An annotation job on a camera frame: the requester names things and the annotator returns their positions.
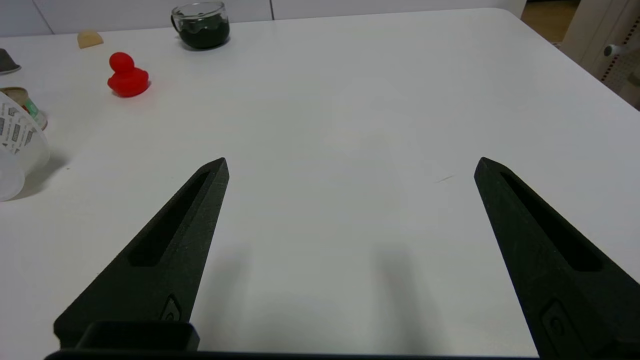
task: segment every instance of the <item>red rubber duck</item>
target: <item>red rubber duck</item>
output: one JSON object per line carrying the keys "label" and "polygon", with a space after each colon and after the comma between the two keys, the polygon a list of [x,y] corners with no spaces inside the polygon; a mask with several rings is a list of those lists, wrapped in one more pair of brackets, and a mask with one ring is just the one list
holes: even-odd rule
{"label": "red rubber duck", "polygon": [[115,53],[109,58],[115,72],[107,85],[119,96],[132,97],[142,94],[149,87],[149,73],[134,66],[131,56]]}

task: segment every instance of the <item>white wall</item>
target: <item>white wall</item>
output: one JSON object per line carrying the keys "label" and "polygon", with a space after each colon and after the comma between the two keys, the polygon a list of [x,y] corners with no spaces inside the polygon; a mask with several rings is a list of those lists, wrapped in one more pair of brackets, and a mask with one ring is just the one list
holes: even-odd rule
{"label": "white wall", "polygon": [[[171,10],[196,0],[35,0],[55,34],[167,28]],[[271,20],[269,0],[226,0],[232,22]]]}
{"label": "white wall", "polygon": [[502,8],[520,17],[526,0],[272,0],[275,19],[465,8]]}
{"label": "white wall", "polygon": [[0,0],[0,37],[51,34],[31,0]]}

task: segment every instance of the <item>clear plastic cup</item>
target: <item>clear plastic cup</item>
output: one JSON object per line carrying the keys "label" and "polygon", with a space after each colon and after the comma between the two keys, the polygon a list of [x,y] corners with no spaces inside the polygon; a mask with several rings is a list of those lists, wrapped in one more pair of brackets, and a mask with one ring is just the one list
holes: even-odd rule
{"label": "clear plastic cup", "polygon": [[49,144],[27,111],[0,92],[0,201],[18,195],[24,179],[49,161]]}

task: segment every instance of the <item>glass mug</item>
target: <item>glass mug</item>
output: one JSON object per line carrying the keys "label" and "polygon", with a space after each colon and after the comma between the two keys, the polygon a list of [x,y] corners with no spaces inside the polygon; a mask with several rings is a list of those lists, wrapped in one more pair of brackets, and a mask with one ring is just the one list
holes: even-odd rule
{"label": "glass mug", "polygon": [[229,19],[222,1],[178,6],[171,23],[185,44],[195,49],[222,45],[229,37]]}

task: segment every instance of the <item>scratch mark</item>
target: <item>scratch mark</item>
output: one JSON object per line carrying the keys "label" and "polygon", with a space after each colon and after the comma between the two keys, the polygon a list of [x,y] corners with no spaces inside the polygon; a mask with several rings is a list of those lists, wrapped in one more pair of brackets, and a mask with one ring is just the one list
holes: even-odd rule
{"label": "scratch mark", "polygon": [[445,177],[444,179],[440,179],[440,180],[436,181],[434,184],[438,184],[438,183],[441,183],[442,181],[449,180],[450,178],[452,178],[454,176],[455,175],[449,175],[449,176]]}

